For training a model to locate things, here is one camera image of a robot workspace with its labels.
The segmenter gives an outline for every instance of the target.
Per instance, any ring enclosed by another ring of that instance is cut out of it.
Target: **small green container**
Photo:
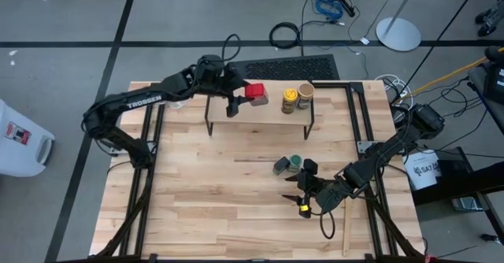
[[[289,162],[291,165],[287,168],[288,172],[298,172],[299,169],[301,168],[302,164],[302,158],[301,156],[294,154],[291,157],[289,157]]]

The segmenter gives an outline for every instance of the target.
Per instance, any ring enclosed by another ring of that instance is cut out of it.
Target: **yellow label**
[[[298,92],[292,88],[285,89],[283,98],[288,102],[295,102],[298,99]]]

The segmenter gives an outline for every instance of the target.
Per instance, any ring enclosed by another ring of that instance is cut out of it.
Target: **wooden shelf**
[[[227,117],[226,98],[208,98],[208,108],[206,114],[207,128],[209,135],[212,135],[213,124],[244,123],[244,124],[279,124],[279,125],[301,125],[305,127],[305,139],[308,138],[309,130],[306,127],[314,122],[313,101],[311,109],[295,109],[291,114],[282,112],[282,101],[284,90],[287,88],[297,89],[299,85],[306,81],[274,81],[274,80],[251,80],[251,83],[263,83],[268,92],[269,103],[263,106],[251,106],[249,103],[239,107],[239,113],[234,117]],[[243,88],[235,91],[235,96],[244,96]]]

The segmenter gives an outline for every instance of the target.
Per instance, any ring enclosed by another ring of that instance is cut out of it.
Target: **white container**
[[[0,99],[0,173],[36,176],[46,168],[54,135]]]

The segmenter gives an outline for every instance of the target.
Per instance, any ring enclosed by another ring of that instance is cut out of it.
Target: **black floor mat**
[[[248,79],[263,80],[339,80],[331,54],[237,61],[239,73]]]

